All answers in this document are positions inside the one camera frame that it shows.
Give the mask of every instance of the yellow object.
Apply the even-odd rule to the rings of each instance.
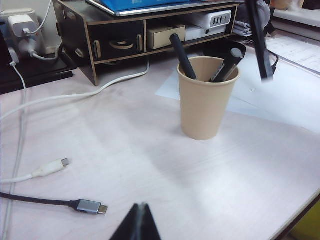
[[[320,201],[298,222],[290,234],[297,240],[320,240]]]

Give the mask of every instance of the white paper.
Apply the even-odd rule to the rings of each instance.
[[[250,37],[250,36],[252,36],[252,32],[244,32],[244,31],[238,30],[236,28],[233,29],[233,32],[235,34],[238,34],[239,36],[242,36],[242,37]]]
[[[262,82],[254,50],[247,49],[239,64],[227,111],[290,124],[320,133],[320,78],[280,61],[274,80]],[[178,73],[171,76],[156,95],[179,100]]]
[[[320,73],[320,47],[283,36],[268,39],[267,48],[279,56]]]
[[[238,25],[244,28],[249,28],[249,29],[251,28],[251,25],[249,23],[245,23],[242,21],[234,21],[234,25]]]
[[[237,29],[237,30],[239,30],[239,31],[242,31],[242,32],[244,32],[244,33],[251,33],[251,32],[252,32],[252,31],[251,31],[251,28],[242,27],[242,26],[237,26],[237,25],[234,25],[233,30],[235,30],[235,29]]]

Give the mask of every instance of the black marker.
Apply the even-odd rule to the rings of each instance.
[[[222,83],[228,79],[235,70],[238,63],[244,58],[244,55],[238,48],[232,48],[225,57],[215,74],[210,78],[210,83]]]
[[[185,75],[190,78],[190,79],[196,79],[197,76],[195,74],[194,69],[191,66],[191,63],[189,61],[189,58],[186,54],[186,51],[184,49],[184,46],[182,45],[179,36],[174,33],[170,36],[170,41],[173,45],[173,48],[176,52],[176,54],[178,55],[179,61],[180,61],[180,65],[185,73]]]

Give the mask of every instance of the pen holder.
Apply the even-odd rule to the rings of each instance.
[[[208,140],[217,135],[231,92],[239,77],[236,68],[224,82],[209,82],[223,62],[221,58],[189,58],[196,80],[186,77],[180,65],[179,74],[181,128],[195,140]]]

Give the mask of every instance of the shelf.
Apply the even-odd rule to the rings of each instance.
[[[190,40],[190,41],[184,41],[184,42],[182,42],[182,44],[183,44],[184,47],[190,47],[190,46],[193,46],[193,45],[203,44],[203,43],[207,43],[207,42],[214,41],[214,40],[217,40],[217,39],[230,37],[230,36],[233,36],[233,35],[235,35],[235,34],[234,33],[230,33],[230,34],[219,33],[219,34],[214,35],[214,37],[213,36],[202,37],[202,38],[199,38],[199,39],[194,39],[194,40]],[[102,60],[102,61],[95,61],[94,64],[95,65],[99,65],[99,64],[104,64],[104,63],[120,61],[120,60],[139,58],[139,57],[143,57],[143,56],[159,54],[159,53],[173,51],[173,50],[174,49],[173,49],[173,47],[171,45],[170,46],[165,46],[165,47],[162,47],[162,48],[158,48],[158,49],[150,49],[150,48],[148,48],[147,52],[145,52],[145,53],[131,55],[131,56],[118,57],[118,58],[112,58],[112,59]]]

